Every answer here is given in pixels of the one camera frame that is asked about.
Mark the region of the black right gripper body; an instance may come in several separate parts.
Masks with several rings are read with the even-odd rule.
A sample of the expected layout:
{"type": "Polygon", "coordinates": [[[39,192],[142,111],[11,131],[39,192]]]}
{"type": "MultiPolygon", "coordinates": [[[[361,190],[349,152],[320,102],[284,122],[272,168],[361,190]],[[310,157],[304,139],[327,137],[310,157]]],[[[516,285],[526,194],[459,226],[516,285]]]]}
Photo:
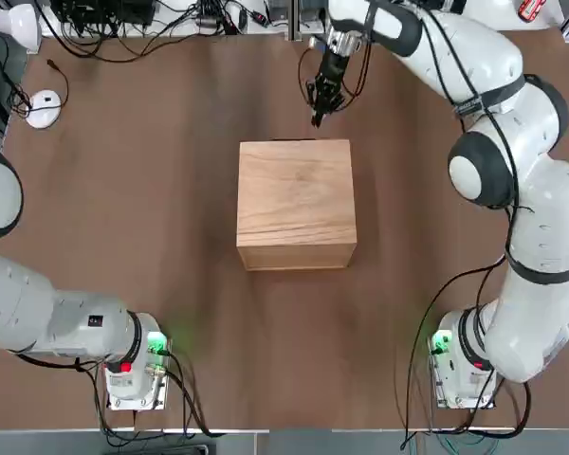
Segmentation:
{"type": "Polygon", "coordinates": [[[330,49],[326,49],[319,66],[318,82],[323,86],[341,90],[349,61],[349,56],[341,56],[330,49]]]}

